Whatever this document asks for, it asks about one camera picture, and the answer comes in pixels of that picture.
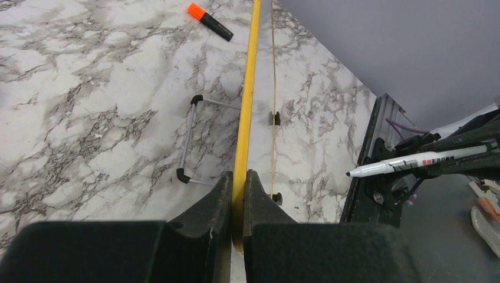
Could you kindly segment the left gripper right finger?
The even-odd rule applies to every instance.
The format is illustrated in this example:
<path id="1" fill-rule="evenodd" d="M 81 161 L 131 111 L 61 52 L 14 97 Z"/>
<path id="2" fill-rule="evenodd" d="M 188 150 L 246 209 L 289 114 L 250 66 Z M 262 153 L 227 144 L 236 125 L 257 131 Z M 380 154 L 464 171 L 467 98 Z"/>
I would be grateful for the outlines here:
<path id="1" fill-rule="evenodd" d="M 244 262 L 248 282 L 420 282 L 409 248 L 389 225 L 298 223 L 247 173 Z"/>

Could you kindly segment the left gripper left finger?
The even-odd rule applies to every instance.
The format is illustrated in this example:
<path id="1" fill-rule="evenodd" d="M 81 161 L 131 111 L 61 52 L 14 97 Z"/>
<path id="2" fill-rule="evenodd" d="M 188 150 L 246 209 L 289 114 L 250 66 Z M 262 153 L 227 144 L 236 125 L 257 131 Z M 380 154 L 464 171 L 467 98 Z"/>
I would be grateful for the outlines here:
<path id="1" fill-rule="evenodd" d="M 1 260 L 2 282 L 229 282 L 233 174 L 171 221 L 46 221 Z"/>

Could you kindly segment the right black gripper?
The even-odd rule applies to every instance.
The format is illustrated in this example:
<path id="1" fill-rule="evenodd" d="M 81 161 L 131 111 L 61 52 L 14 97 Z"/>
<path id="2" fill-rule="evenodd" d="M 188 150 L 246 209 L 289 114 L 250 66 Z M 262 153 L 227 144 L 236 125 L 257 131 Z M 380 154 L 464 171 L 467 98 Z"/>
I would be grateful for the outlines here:
<path id="1" fill-rule="evenodd" d="M 407 156 L 421 152 L 439 152 L 476 146 L 483 142 L 499 139 L 499 119 L 479 127 L 478 122 L 454 123 L 405 139 L 391 147 L 384 139 L 374 141 L 370 157 L 363 164 L 372 164 L 386 159 Z M 478 179 L 499 180 L 499 152 L 486 152 L 439 162 L 424 169 L 416 168 L 394 173 L 362 177 L 363 193 L 375 204 L 384 208 L 401 206 L 415 192 L 422 182 L 423 171 L 429 177 L 460 174 Z"/>

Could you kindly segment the white green marker pen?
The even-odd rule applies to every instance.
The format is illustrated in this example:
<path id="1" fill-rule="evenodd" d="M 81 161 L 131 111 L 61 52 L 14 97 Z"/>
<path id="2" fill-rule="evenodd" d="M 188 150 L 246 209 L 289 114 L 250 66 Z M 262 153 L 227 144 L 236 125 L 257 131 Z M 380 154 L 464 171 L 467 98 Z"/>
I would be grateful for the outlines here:
<path id="1" fill-rule="evenodd" d="M 372 164 L 359 166 L 346 173 L 348 177 L 369 177 L 416 169 L 430 166 L 445 161 L 453 161 L 461 157 L 473 156 L 489 152 L 493 149 L 490 143 L 482 143 L 480 146 L 466 147 L 462 149 L 448 150 L 444 152 L 423 152 L 392 159 L 382 160 Z"/>

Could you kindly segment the yellow framed whiteboard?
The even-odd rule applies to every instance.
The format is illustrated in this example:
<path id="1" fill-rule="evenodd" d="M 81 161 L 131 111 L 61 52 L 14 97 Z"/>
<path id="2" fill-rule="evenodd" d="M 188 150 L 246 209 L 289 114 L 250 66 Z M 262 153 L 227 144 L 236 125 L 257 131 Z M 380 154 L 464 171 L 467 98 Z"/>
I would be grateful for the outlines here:
<path id="1" fill-rule="evenodd" d="M 277 70 L 273 1 L 254 1 L 233 170 L 231 229 L 236 252 L 244 253 L 245 183 L 257 172 L 267 194 L 274 192 L 277 130 Z"/>

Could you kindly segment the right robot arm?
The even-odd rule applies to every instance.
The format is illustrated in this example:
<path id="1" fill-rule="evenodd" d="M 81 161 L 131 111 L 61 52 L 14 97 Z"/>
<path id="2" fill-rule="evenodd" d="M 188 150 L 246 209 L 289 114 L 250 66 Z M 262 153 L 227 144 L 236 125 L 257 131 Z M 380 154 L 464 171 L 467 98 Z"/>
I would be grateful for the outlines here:
<path id="1" fill-rule="evenodd" d="M 380 106 L 371 116 L 363 144 L 367 173 L 351 173 L 357 206 L 394 211 L 419 185 L 441 175 L 468 175 L 499 180 L 499 110 L 480 114 L 446 135 L 426 132 L 410 136 L 391 149 L 376 131 Z"/>

